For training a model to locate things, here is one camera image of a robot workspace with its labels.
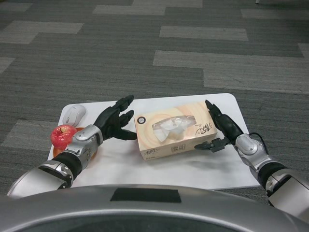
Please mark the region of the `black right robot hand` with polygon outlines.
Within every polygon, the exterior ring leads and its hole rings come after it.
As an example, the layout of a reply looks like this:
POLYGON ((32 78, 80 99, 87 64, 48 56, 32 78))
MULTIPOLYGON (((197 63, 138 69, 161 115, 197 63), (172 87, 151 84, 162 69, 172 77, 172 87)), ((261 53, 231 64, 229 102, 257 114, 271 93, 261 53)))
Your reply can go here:
POLYGON ((194 149, 209 150, 214 153, 223 150, 227 145, 235 145, 237 137, 242 135, 244 132, 230 116, 223 114, 215 104, 212 104, 208 100, 205 100, 205 104, 215 127, 223 133, 224 138, 217 138, 211 142, 203 142, 196 145, 194 149))

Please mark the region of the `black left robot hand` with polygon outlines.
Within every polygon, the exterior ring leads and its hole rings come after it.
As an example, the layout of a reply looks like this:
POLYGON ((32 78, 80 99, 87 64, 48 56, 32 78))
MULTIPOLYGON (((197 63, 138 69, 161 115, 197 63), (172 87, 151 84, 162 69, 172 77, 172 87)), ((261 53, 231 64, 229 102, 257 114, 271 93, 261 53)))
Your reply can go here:
POLYGON ((113 106, 106 108, 94 122, 94 126, 100 129, 103 140, 116 138, 120 140, 136 140, 135 132, 123 129, 131 118, 134 116, 134 111, 130 110, 125 114, 120 115, 133 102, 134 96, 128 95, 118 100, 113 106))

